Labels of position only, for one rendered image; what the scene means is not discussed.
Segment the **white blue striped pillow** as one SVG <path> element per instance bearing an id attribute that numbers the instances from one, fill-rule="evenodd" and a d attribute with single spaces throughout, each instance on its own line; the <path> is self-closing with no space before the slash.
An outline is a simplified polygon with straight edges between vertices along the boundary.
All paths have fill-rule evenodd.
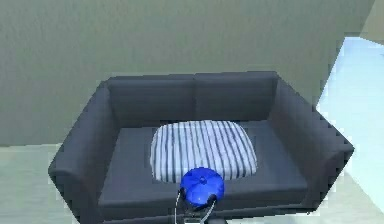
<path id="1" fill-rule="evenodd" d="M 185 121 L 159 127 L 150 146 L 152 176 L 177 183 L 198 167 L 216 171 L 224 180 L 254 175 L 257 156 L 243 127 L 231 121 Z"/>

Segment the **blue round container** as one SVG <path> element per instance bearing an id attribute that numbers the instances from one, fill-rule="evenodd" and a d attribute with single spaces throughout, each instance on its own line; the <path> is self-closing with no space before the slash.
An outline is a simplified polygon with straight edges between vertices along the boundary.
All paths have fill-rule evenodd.
<path id="1" fill-rule="evenodd" d="M 193 168 L 185 173 L 180 188 L 184 190 L 185 199 L 196 207 L 208 204 L 211 196 L 221 200 L 225 192 L 222 176 L 205 167 Z"/>

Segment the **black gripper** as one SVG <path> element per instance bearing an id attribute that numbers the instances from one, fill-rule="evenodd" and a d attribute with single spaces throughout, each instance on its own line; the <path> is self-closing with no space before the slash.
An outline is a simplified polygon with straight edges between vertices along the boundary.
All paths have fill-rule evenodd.
<path id="1" fill-rule="evenodd" d="M 174 224 L 177 224 L 177 209 L 179 200 L 184 200 L 185 198 L 185 189 L 182 187 L 178 190 L 176 201 L 175 201 L 175 207 L 174 207 Z M 200 224 L 204 224 L 207 221 L 207 224 L 228 224 L 228 222 L 223 218 L 209 218 L 210 214 L 212 213 L 215 205 L 217 202 L 217 196 L 216 195 L 210 195 L 207 199 L 207 202 L 199 207 L 200 211 L 205 211 L 205 214 L 200 219 Z"/>

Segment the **dark grey sofa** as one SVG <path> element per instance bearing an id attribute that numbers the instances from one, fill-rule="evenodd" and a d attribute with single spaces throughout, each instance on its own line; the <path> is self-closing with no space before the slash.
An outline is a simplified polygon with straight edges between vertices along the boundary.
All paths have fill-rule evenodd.
<path id="1" fill-rule="evenodd" d="M 274 71 L 115 76 L 97 87 L 48 168 L 80 224 L 172 224 L 178 186 L 152 176 L 157 128 L 229 120 L 257 156 L 228 180 L 214 216 L 241 219 L 316 210 L 352 144 Z"/>

